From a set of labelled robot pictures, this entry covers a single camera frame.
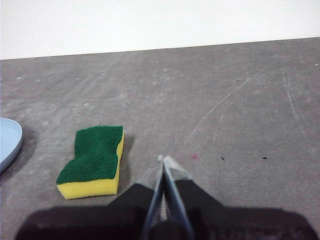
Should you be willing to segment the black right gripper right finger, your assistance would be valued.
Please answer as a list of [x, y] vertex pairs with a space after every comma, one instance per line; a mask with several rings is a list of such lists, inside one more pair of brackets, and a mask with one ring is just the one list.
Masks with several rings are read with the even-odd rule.
[[315, 240], [301, 214], [279, 208], [226, 206], [199, 187], [173, 158], [163, 158], [169, 191], [197, 240]]

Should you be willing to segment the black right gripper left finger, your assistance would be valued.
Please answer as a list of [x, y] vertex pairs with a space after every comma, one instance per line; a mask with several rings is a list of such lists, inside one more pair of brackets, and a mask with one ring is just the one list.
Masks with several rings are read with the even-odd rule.
[[162, 155], [126, 191], [107, 205], [58, 206], [29, 215], [17, 240], [139, 239], [160, 193]]

